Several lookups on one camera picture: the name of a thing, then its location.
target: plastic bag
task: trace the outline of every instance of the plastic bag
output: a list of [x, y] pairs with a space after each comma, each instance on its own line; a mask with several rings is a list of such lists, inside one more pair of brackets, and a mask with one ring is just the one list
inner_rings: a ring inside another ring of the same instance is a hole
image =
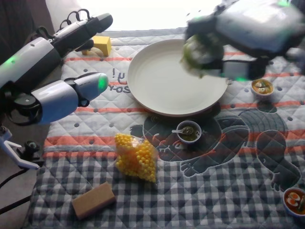
[[147, 140], [132, 135], [115, 136], [118, 158], [116, 167], [125, 175], [156, 182], [157, 150]]

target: small bowl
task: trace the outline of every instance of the small bowl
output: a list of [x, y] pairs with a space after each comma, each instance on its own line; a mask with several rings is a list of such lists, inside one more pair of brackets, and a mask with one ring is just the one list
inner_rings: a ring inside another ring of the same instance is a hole
[[[265, 84], [269, 84], [271, 85], [271, 92], [268, 93], [268, 94], [261, 94], [259, 92], [257, 92], [256, 90], [254, 90], [254, 85], [259, 82], [259, 81], [264, 81]], [[267, 99], [270, 99], [271, 95], [273, 94], [273, 92], [275, 91], [274, 89], [275, 87], [273, 86], [273, 84], [266, 80], [266, 79], [257, 79], [257, 80], [253, 80], [252, 83], [251, 83], [251, 91], [252, 93], [258, 98], [258, 99], [261, 99], [261, 100], [267, 100]]]
[[300, 191], [302, 192], [304, 195], [305, 195], [305, 191], [300, 189], [300, 188], [297, 188], [297, 187], [290, 187], [288, 189], [286, 189], [286, 191], [283, 193], [283, 204], [284, 204], [284, 208], [286, 210], [286, 212], [294, 217], [297, 217], [297, 218], [303, 218], [305, 219], [305, 215], [301, 215], [301, 214], [297, 214], [297, 213], [294, 213], [292, 210], [289, 209], [289, 207], [287, 206], [286, 202], [285, 202], [285, 196], [286, 196], [286, 193], [287, 192], [291, 192], [293, 190], [297, 190], [297, 191]]
[[180, 141], [182, 141], [183, 143], [192, 144], [192, 143], [195, 143], [196, 141], [198, 141], [198, 139], [201, 137], [202, 130], [201, 130], [200, 126], [196, 122], [193, 122], [193, 121], [183, 121], [183, 122], [179, 123], [179, 125], [177, 126], [177, 130], [181, 130], [182, 128], [184, 128], [185, 126], [188, 126], [188, 125], [194, 126], [196, 129], [195, 131], [199, 132], [199, 135], [197, 136], [197, 138], [195, 140], [186, 141], [180, 137], [179, 133], [177, 133], [177, 135], [178, 135], [178, 138], [180, 139]]

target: white plate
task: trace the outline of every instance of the white plate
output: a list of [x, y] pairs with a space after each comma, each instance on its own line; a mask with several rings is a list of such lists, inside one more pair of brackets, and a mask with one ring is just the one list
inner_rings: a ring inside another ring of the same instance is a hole
[[180, 64], [184, 40], [149, 45], [132, 60], [127, 82], [133, 96], [146, 108], [167, 116], [194, 115], [211, 107], [224, 94], [224, 78], [202, 79]]

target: red soup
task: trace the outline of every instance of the red soup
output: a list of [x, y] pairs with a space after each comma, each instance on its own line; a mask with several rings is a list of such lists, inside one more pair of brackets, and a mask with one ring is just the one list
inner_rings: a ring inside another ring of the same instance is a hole
[[302, 198], [302, 202], [305, 202], [305, 195], [297, 189], [290, 190], [284, 196], [285, 204], [290, 210], [292, 210], [296, 214], [305, 215], [305, 204], [301, 204]]

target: quilted mat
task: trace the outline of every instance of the quilted mat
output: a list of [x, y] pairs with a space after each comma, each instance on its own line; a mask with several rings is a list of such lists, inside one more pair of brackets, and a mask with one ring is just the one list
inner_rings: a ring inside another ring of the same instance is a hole
[[[138, 51], [183, 31], [112, 32], [109, 57], [67, 56], [63, 79], [101, 72], [110, 83], [88, 107], [51, 124], [25, 228], [305, 228], [282, 203], [284, 190], [305, 182], [305, 77], [274, 59], [265, 75], [275, 86], [269, 103], [255, 99], [251, 82], [233, 82], [210, 110], [187, 118], [203, 138], [186, 147], [171, 133], [181, 119], [145, 110], [126, 82]], [[225, 54], [249, 59], [231, 47]], [[116, 133], [157, 148], [156, 184], [118, 171]], [[117, 202], [78, 221], [72, 199], [106, 181]]]

